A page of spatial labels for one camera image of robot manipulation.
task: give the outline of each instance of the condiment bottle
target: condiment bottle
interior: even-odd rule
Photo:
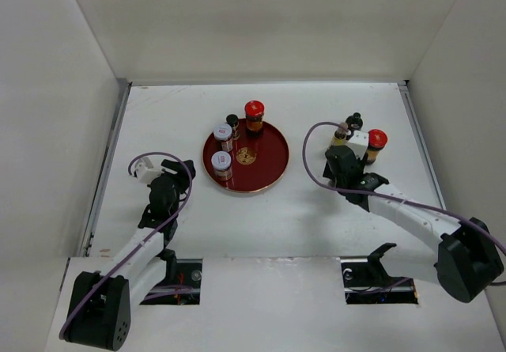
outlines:
[[[330,141],[329,148],[331,146],[343,145],[346,143],[346,133],[348,131],[348,124],[340,123],[340,127],[334,132],[332,141]]]
[[[228,124],[220,124],[214,128],[214,138],[221,144],[221,150],[229,152],[233,148],[232,127]]]
[[[237,117],[237,115],[228,115],[227,116],[227,124],[232,127],[232,138],[234,140],[238,140],[239,139],[239,118]]]
[[[367,165],[373,164],[378,157],[378,153],[388,142],[387,134],[379,129],[369,131],[369,145],[367,148]]]
[[[362,121],[361,114],[358,112],[348,116],[346,123],[348,124],[348,129],[352,131],[359,131],[364,126],[364,121]]]
[[[263,132],[263,114],[265,107],[257,100],[248,101],[244,106],[246,112],[246,132],[256,136]]]
[[[232,157],[227,152],[216,152],[211,157],[214,175],[222,181],[232,178]]]

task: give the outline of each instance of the jar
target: jar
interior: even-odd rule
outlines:
[[[229,152],[233,148],[232,127],[228,124],[220,124],[214,128],[214,138],[221,144],[221,150]]]
[[[256,136],[263,132],[263,113],[265,107],[257,100],[248,101],[244,106],[246,112],[246,132]]]
[[[352,131],[359,131],[364,126],[364,121],[361,118],[361,114],[358,112],[353,113],[346,119],[348,128]]]
[[[219,180],[229,180],[232,178],[232,157],[227,152],[216,152],[211,157],[214,175]]]
[[[387,134],[379,129],[369,131],[369,145],[367,147],[367,165],[373,164],[378,157],[378,153],[388,142]]]
[[[331,146],[344,145],[346,143],[346,133],[348,133],[348,124],[340,123],[340,127],[334,132],[332,141],[330,141],[329,148]]]
[[[234,140],[238,140],[239,139],[239,118],[237,117],[237,115],[228,115],[227,116],[227,124],[232,127],[232,138]]]

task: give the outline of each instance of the cable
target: cable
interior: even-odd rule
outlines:
[[[416,208],[423,208],[424,210],[431,210],[431,211],[436,211],[436,212],[440,212],[442,214],[445,214],[447,216],[450,216],[452,218],[455,218],[457,219],[458,221],[460,221],[460,223],[464,226],[467,226],[469,228],[471,228],[472,230],[480,233],[483,237],[486,237],[487,239],[489,239],[492,243],[494,243],[496,245],[496,247],[501,251],[501,253],[506,256],[506,247],[497,239],[495,238],[494,236],[492,236],[490,233],[488,233],[487,231],[485,231],[484,229],[478,227],[477,225],[475,225],[472,221],[466,219],[465,217],[459,215],[459,214],[455,214],[451,211],[448,211],[448,210],[443,210],[441,208],[437,208],[437,207],[434,207],[434,206],[429,206],[427,204],[422,204],[422,203],[418,203],[418,202],[412,202],[410,200],[405,200],[404,198],[397,198],[395,196],[390,196],[390,195],[385,195],[385,194],[380,194],[380,193],[377,193],[377,192],[374,192],[374,191],[366,191],[366,190],[351,190],[351,189],[348,189],[348,188],[338,188],[338,187],[330,187],[330,186],[327,186],[326,184],[322,184],[320,181],[318,181],[316,179],[316,177],[313,175],[313,173],[311,172],[311,170],[309,170],[309,166],[308,166],[308,159],[306,158],[306,147],[308,145],[308,140],[309,140],[309,136],[311,135],[311,133],[317,128],[317,127],[321,127],[323,125],[331,125],[331,126],[334,126],[334,127],[341,127],[339,124],[337,123],[333,123],[331,121],[322,121],[321,123],[316,123],[315,125],[313,125],[311,128],[309,128],[309,131],[308,133],[306,134],[306,137],[304,138],[304,143],[302,144],[302,161],[304,163],[304,168],[306,170],[306,173],[309,175],[309,177],[312,179],[313,182],[315,182],[318,186],[320,187],[323,187],[323,188],[326,188],[327,190],[331,190],[331,191],[337,191],[341,194],[356,194],[356,195],[370,195],[370,196],[377,196],[379,198],[383,198],[383,199],[388,199],[388,200],[393,200],[394,202],[404,202],[404,204],[407,204],[409,206],[413,206],[413,207],[416,207]],[[501,282],[492,282],[490,284],[490,286],[506,286],[506,281],[501,281]]]
[[[158,289],[174,289],[174,290],[193,290],[194,288],[189,285],[166,285],[166,286],[155,286],[151,290],[158,290]]]
[[[389,286],[380,287],[379,289],[374,289],[374,290],[370,290],[370,291],[369,290],[368,291],[361,291],[360,294],[384,293],[385,291],[390,291],[390,290],[394,289],[395,287],[402,285],[404,282],[408,282],[410,279],[411,278],[402,278],[402,279],[399,279],[397,282],[392,283]]]
[[[188,175],[188,178],[189,178],[189,186],[188,186],[188,194],[186,196],[186,198],[184,199],[184,202],[181,204],[181,206],[179,206],[179,208],[177,209],[177,211],[172,214],[166,221],[164,221],[163,223],[161,223],[159,226],[157,226],[148,236],[146,236],[134,249],[132,249],[132,252],[130,252],[124,259],[122,259],[121,261],[119,261],[118,265],[116,265],[115,267],[113,267],[111,269],[111,271],[109,271],[104,277],[102,277],[102,279],[97,282],[95,285],[93,285],[92,289],[81,299],[81,301],[77,304],[77,306],[74,308],[74,310],[72,310],[72,312],[68,315],[68,317],[66,318],[66,321],[65,323],[62,325],[62,329],[60,330],[60,333],[59,333],[59,338],[61,340],[64,340],[65,338],[65,331],[66,329],[70,326],[70,324],[72,323],[72,321],[75,319],[75,317],[77,316],[77,314],[82,310],[82,308],[85,306],[85,304],[89,301],[89,299],[93,296],[94,293],[96,293],[96,291],[116,272],[118,271],[125,263],[127,263],[127,261],[129,259],[131,259],[141,248],[142,248],[142,245],[148,241],[151,237],[153,237],[154,235],[156,235],[162,228],[164,228],[168,223],[170,223],[172,220],[174,220],[176,218],[176,216],[179,214],[179,212],[181,212],[181,210],[187,205],[188,203],[188,199],[190,198],[190,194],[191,194],[191,181],[192,181],[192,177],[191,177],[191,172],[190,172],[190,169],[184,164],[184,162],[182,160],[180,160],[178,157],[170,154],[170,153],[165,153],[165,152],[148,152],[148,153],[144,153],[144,154],[140,154],[138,156],[136,156],[136,158],[134,158],[132,160],[131,163],[129,163],[128,165],[128,173],[130,175],[132,175],[132,172],[131,172],[131,168],[132,168],[132,165],[135,163],[135,161],[137,161],[138,159],[140,158],[143,158],[143,157],[147,157],[147,156],[165,156],[165,157],[169,157],[169,158],[172,158],[174,160],[176,160],[177,162],[179,162],[183,167],[184,167],[184,171],[186,172],[186,174]]]
[[[348,287],[347,289],[350,289],[354,293],[365,293],[366,291],[372,289],[372,286],[369,286],[367,289],[354,289],[353,287]]]
[[[168,285],[168,286],[155,286],[154,289],[174,289],[172,291],[167,291],[164,293],[149,293],[150,295],[146,296],[143,301],[149,301],[150,299],[156,299],[160,297],[170,297],[171,295],[178,294],[191,294],[193,293],[194,288],[186,285]]]

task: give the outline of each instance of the red tray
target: red tray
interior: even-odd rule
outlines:
[[[268,188],[281,178],[289,160],[289,149],[283,134],[267,122],[263,122],[263,133],[258,137],[246,134],[246,119],[239,120],[240,138],[234,141],[232,156],[232,178],[225,182],[216,179],[211,157],[221,150],[220,144],[211,134],[204,144],[202,154],[206,171],[220,186],[238,192],[256,192]]]

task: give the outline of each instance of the white enclosure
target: white enclosure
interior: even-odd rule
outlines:
[[[410,80],[448,207],[506,240],[505,17],[506,0],[0,0],[2,348],[43,349],[116,78]]]

